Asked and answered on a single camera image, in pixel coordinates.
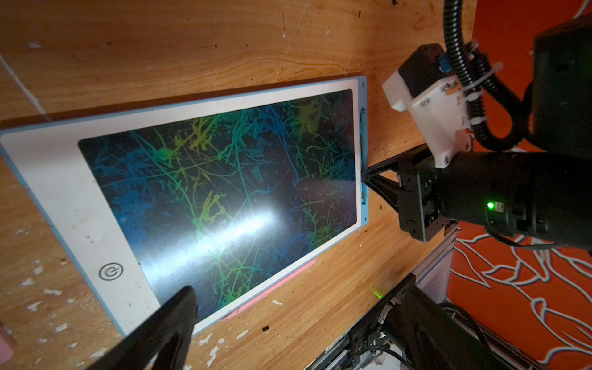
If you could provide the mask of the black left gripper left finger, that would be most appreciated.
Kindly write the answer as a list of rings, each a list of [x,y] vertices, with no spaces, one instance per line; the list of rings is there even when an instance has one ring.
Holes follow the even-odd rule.
[[[186,286],[90,368],[183,369],[197,313],[194,289]]]

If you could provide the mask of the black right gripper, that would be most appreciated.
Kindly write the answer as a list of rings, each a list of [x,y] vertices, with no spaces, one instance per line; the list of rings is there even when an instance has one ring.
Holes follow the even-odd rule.
[[[400,182],[380,177],[387,171]],[[452,223],[444,215],[439,170],[425,143],[363,170],[362,182],[399,213],[401,230],[418,241],[431,241]]]

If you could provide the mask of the blue framed tablet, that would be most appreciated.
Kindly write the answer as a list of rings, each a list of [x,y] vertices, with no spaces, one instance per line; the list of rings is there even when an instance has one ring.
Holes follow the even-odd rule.
[[[195,331],[368,223],[365,77],[7,129],[1,153],[114,325]]]

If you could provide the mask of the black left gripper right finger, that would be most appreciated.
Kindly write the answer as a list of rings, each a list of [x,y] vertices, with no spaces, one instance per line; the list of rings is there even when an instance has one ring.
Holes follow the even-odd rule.
[[[414,369],[506,368],[416,285],[405,288],[399,300]]]

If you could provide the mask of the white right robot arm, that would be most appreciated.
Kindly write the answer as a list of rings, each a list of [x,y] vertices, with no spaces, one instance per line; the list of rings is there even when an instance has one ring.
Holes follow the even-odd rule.
[[[451,280],[439,304],[404,288],[382,329],[417,369],[589,369],[591,13],[535,35],[522,95],[464,37],[461,1],[443,32],[383,84],[424,144],[362,179],[416,240],[458,225]]]

